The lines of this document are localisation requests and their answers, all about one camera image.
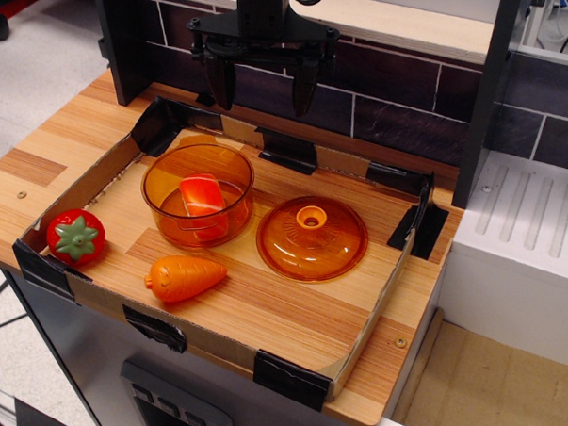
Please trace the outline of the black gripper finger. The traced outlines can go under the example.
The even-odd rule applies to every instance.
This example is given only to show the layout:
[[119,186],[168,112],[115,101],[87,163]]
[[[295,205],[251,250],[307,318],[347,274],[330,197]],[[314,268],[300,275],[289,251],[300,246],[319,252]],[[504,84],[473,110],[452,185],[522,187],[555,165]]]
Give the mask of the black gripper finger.
[[203,64],[217,105],[224,110],[231,109],[235,98],[235,65],[209,50],[204,52]]
[[304,58],[295,68],[292,81],[292,106],[295,114],[305,115],[311,105],[316,89],[319,62],[313,58]]

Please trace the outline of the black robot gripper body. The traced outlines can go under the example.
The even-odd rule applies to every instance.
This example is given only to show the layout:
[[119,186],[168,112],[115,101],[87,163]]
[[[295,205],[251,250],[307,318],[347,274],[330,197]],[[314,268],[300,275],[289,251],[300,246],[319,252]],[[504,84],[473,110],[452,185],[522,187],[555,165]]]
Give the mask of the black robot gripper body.
[[[321,0],[297,1],[311,7]],[[248,66],[331,64],[339,40],[336,28],[299,16],[290,0],[236,0],[235,10],[192,18],[187,28],[193,59]]]

